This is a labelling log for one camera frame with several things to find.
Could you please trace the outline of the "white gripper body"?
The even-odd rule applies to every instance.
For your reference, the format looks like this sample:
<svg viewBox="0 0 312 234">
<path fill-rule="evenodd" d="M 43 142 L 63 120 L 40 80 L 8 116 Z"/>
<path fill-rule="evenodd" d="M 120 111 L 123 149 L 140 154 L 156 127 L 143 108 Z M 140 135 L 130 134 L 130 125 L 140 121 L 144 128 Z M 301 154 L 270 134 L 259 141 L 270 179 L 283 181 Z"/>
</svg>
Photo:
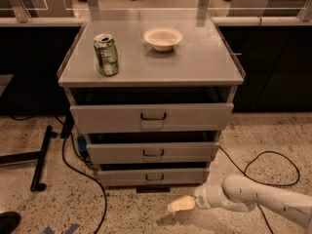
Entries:
<svg viewBox="0 0 312 234">
<path fill-rule="evenodd" d="M 224 208 L 227 198 L 220 184 L 203 184 L 194 191 L 196 206 L 201 210 Z"/>
</svg>

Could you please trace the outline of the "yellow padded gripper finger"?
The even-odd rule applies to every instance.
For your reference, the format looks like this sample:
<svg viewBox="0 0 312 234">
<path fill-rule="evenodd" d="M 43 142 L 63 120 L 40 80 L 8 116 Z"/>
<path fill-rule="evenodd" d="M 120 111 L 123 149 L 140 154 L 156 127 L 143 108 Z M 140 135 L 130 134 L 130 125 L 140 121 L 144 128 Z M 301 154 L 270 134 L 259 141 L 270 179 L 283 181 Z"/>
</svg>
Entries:
<svg viewBox="0 0 312 234">
<path fill-rule="evenodd" d="M 172 201 L 167 209 L 171 213 L 180 212 L 180 211 L 189 211 L 193 210 L 196 207 L 195 200 L 192 196 L 183 196 Z"/>
</svg>

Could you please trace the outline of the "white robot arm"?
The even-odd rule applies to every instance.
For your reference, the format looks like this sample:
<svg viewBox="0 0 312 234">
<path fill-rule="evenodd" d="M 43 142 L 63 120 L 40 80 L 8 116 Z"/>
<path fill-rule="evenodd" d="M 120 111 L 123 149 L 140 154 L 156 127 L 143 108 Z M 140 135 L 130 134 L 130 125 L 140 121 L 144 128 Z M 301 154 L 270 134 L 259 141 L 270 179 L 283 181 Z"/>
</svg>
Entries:
<svg viewBox="0 0 312 234">
<path fill-rule="evenodd" d="M 168 205 L 171 213 L 195 208 L 209 210 L 222 208 L 232 212 L 247 213 L 256 205 L 281 215 L 312 234 L 312 197 L 293 191 L 263 185 L 246 176 L 229 175 L 220 184 L 205 183 Z"/>
</svg>

